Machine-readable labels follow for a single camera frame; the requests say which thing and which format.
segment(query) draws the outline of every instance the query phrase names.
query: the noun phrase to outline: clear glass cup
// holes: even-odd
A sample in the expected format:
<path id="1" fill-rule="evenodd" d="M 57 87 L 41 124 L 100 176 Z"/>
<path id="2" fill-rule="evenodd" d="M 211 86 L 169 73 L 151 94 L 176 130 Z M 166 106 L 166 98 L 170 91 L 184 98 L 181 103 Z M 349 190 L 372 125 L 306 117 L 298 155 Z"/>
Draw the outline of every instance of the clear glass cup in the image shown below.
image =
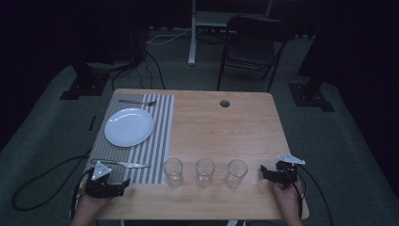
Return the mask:
<path id="1" fill-rule="evenodd" d="M 164 164 L 164 173 L 169 186 L 177 187 L 183 183 L 183 163 L 178 158 L 170 158 Z"/>
<path id="2" fill-rule="evenodd" d="M 212 183 L 212 175 L 215 171 L 215 163 L 208 158 L 202 158 L 196 165 L 196 182 L 200 187 L 207 187 Z"/>
<path id="3" fill-rule="evenodd" d="M 247 164 L 239 159 L 232 160 L 229 164 L 228 172 L 225 177 L 226 186 L 236 189 L 238 186 L 240 186 L 246 174 Z"/>

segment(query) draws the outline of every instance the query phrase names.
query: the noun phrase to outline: table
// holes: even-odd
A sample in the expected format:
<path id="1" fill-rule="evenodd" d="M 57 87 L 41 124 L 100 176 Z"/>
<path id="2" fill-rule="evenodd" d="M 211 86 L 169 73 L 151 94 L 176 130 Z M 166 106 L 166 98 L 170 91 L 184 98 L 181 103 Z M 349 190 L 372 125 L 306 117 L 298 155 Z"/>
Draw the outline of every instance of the table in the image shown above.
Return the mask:
<path id="1" fill-rule="evenodd" d="M 182 160 L 184 183 L 176 188 L 129 185 L 124 196 L 109 203 L 99 219 L 281 218 L 270 184 L 260 172 L 261 164 L 274 170 L 277 155 L 290 152 L 269 93 L 117 89 L 118 93 L 174 95 L 168 157 Z M 231 105 L 221 106 L 222 100 Z M 202 157 L 215 162 L 213 183 L 206 188 L 195 183 L 195 165 Z M 248 166 L 236 189 L 223 182 L 233 159 L 242 159 Z M 303 218 L 308 216 L 304 202 Z"/>
<path id="2" fill-rule="evenodd" d="M 234 15 L 240 14 L 238 12 L 218 12 L 218 11 L 198 11 L 197 0 L 192 0 L 192 13 L 191 13 L 191 41 L 190 53 L 188 54 L 188 65 L 194 66 L 196 64 L 197 52 L 197 25 L 205 26 L 226 26 L 228 20 Z M 267 1 L 264 14 L 247 14 L 252 17 L 268 18 L 270 9 L 274 0 Z"/>

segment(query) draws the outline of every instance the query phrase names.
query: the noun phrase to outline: plate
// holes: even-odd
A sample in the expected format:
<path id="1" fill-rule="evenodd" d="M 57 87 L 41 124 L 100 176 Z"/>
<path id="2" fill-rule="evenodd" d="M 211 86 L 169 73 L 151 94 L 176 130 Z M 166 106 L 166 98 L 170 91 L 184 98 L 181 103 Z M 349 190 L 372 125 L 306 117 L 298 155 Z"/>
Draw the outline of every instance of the plate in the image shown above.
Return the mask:
<path id="1" fill-rule="evenodd" d="M 105 137 L 114 145 L 131 147 L 143 142 L 153 129 L 153 118 L 141 108 L 126 108 L 109 118 Z"/>

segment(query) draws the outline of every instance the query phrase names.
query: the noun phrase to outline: metal stand base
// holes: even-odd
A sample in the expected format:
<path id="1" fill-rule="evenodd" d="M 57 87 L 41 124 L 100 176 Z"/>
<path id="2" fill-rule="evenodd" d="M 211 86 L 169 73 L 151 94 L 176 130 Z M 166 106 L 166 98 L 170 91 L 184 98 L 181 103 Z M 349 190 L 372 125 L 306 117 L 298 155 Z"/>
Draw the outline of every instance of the metal stand base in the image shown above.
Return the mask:
<path id="1" fill-rule="evenodd" d="M 334 112 L 334 108 L 332 107 L 331 103 L 326 101 L 323 93 L 320 90 L 317 91 L 312 99 L 309 99 L 306 98 L 305 94 L 303 93 L 305 84 L 289 83 L 288 86 L 297 106 L 321 107 L 323 111 Z"/>
<path id="2" fill-rule="evenodd" d="M 77 100 L 79 96 L 101 96 L 103 95 L 105 84 L 108 80 L 109 73 L 93 74 L 94 79 L 89 84 L 82 85 L 79 76 L 76 76 L 70 89 L 64 91 L 60 100 Z"/>

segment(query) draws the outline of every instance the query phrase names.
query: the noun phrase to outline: human hand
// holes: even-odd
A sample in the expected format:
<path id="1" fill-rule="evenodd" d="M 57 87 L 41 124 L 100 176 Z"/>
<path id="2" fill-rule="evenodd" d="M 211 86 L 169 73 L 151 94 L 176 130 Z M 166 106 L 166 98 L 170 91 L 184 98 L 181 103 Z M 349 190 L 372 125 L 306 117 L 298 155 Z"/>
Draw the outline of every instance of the human hand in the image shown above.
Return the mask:
<path id="1" fill-rule="evenodd" d="M 88 226 L 100 210 L 113 198 L 96 199 L 89 195 L 79 198 L 71 226 Z"/>
<path id="2" fill-rule="evenodd" d="M 302 194 L 302 185 L 300 181 L 295 182 L 299 194 Z M 302 221 L 299 217 L 298 194 L 293 185 L 289 185 L 284 190 L 281 190 L 276 183 L 272 184 L 272 191 L 276 197 L 279 205 L 279 210 L 289 226 L 301 226 Z"/>

